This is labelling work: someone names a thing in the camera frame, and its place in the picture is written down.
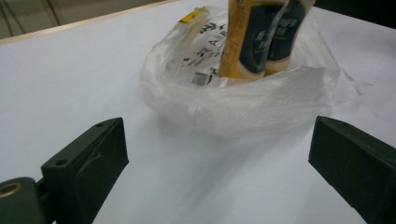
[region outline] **toothpaste tube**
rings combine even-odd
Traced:
[[[289,0],[230,0],[229,28],[220,77],[264,77],[268,50]]]

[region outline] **yellow label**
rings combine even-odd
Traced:
[[[230,0],[230,20],[227,42],[220,61],[220,77],[242,78],[239,75],[239,71],[236,71],[236,67],[239,61],[239,55],[241,54],[245,32],[248,28],[248,16],[251,3],[251,1],[243,1],[239,4],[236,1]]]
[[[180,21],[184,22],[184,23],[192,21],[192,19],[194,19],[195,17],[199,16],[199,14],[201,14],[201,11],[207,11],[206,7],[196,8],[189,15],[183,17]]]

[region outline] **dark blue label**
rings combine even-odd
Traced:
[[[252,7],[239,61],[247,70],[261,73],[267,62],[274,18],[282,6]]]
[[[297,35],[304,17],[305,10],[300,1],[290,0],[282,19],[276,27],[268,60],[278,61],[290,56],[294,37]]]

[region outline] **screw hole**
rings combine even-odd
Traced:
[[[16,182],[0,187],[0,198],[6,198],[22,189],[23,184]]]
[[[55,164],[61,166],[61,165],[65,165],[66,163],[67,163],[67,160],[60,160],[60,161],[57,161]]]

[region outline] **plastic bag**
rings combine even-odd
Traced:
[[[313,119],[356,94],[336,94],[342,71],[312,12],[297,37],[289,71],[235,85],[240,80],[216,76],[227,10],[196,10],[198,16],[178,23],[153,47],[141,72],[140,98],[173,122],[225,137],[273,133]]]

